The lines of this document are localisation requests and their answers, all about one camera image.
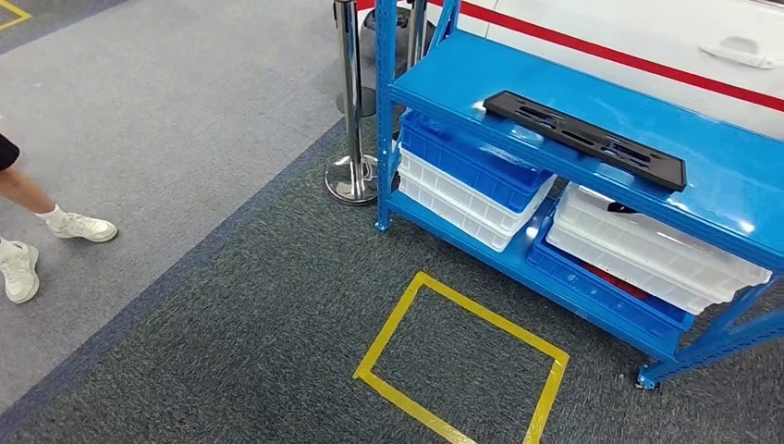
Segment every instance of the shoe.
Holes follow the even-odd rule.
[[[65,225],[61,228],[49,229],[61,239],[84,238],[93,242],[106,242],[115,238],[117,227],[111,222],[94,217],[66,213]]]
[[[18,253],[0,257],[0,271],[6,278],[6,296],[14,303],[24,303],[38,292],[41,282],[35,274],[38,249],[22,242],[11,241]]]

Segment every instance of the black device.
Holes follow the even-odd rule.
[[[555,139],[581,153],[598,157],[614,167],[668,189],[686,188],[682,159],[655,150],[542,105],[514,92],[502,91],[484,100],[488,113],[510,118],[519,125]]]

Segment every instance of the red object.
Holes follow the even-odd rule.
[[[625,281],[623,279],[617,278],[617,277],[607,273],[607,271],[605,271],[605,270],[603,270],[601,268],[597,268],[597,267],[595,267],[595,266],[593,266],[591,264],[588,264],[587,262],[583,262],[582,263],[582,268],[585,268],[586,270],[588,270],[591,273],[599,276],[601,279],[611,283],[612,285],[618,287],[619,289],[626,291],[631,296],[633,296],[633,297],[635,297],[637,299],[645,299],[645,298],[648,297],[648,293],[638,289],[637,287],[634,287],[632,284],[630,284],[629,282],[627,282],[627,281]]]
[[[442,6],[444,1],[430,0],[430,3]],[[373,7],[374,5],[374,0],[357,1],[357,9],[359,10],[367,9]],[[504,28],[508,28],[510,30],[522,32],[523,34],[536,37],[537,39],[560,44],[561,46],[566,46],[576,51],[590,54],[591,56],[597,56],[604,58],[605,60],[620,63],[621,65],[625,65],[630,68],[650,72],[651,74],[656,74],[657,76],[676,80],[691,86],[696,86],[697,88],[702,88],[714,93],[734,97],[745,102],[784,112],[784,99],[774,97],[772,95],[762,94],[761,92],[747,90],[739,86],[724,83],[722,81],[708,79],[707,77],[692,74],[691,72],[682,71],[680,69],[671,68],[666,65],[661,65],[659,63],[645,60],[644,58],[640,58],[634,55],[621,53],[620,51],[607,48],[606,46],[591,43],[583,39],[578,39],[577,37],[572,37],[568,34],[564,34],[563,32],[553,31],[539,25],[534,25],[528,21],[523,21],[519,18],[507,16],[485,7],[473,5],[468,2],[462,2],[460,13],[475,19],[493,23],[494,25],[503,26]]]

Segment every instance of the red stripe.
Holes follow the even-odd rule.
[[[375,6],[375,0],[357,0],[357,10],[370,9]]]
[[[442,6],[444,4],[444,0],[430,0],[430,3]],[[373,7],[374,4],[374,0],[357,0],[357,9],[367,9]],[[537,39],[560,44],[561,46],[566,46],[576,51],[590,54],[591,56],[597,56],[604,58],[605,60],[620,63],[621,65],[625,65],[627,67],[650,72],[651,74],[656,74],[657,76],[680,81],[691,86],[696,86],[714,93],[724,94],[729,97],[741,99],[752,104],[765,106],[771,109],[776,109],[778,111],[784,111],[784,99],[762,94],[756,91],[747,90],[738,86],[724,83],[722,81],[708,79],[707,77],[698,76],[696,74],[692,74],[691,72],[681,71],[680,69],[661,65],[650,60],[645,60],[644,58],[635,57],[634,55],[621,53],[620,51],[607,48],[606,46],[587,42],[562,32],[543,28],[541,26],[534,25],[533,23],[507,16],[505,14],[501,14],[481,6],[473,5],[468,2],[462,2],[460,13],[517,32],[522,32],[523,34],[528,34],[532,37],[536,37]]]

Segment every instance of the gray carpet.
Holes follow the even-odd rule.
[[[0,31],[0,54],[127,0],[9,0],[32,17]],[[0,24],[18,16],[0,6]]]
[[[24,306],[0,297],[0,411],[340,117],[328,3],[11,3],[33,18],[0,31],[0,132],[65,209],[120,237],[58,240],[0,199],[0,235],[39,248],[42,280]]]
[[[7,442],[441,442],[351,378],[420,270],[570,355],[543,442],[778,442],[780,343],[638,390],[634,349],[409,223],[382,234],[372,207],[330,200],[340,133],[0,417]],[[519,443],[546,360],[423,290],[375,372],[480,442]]]

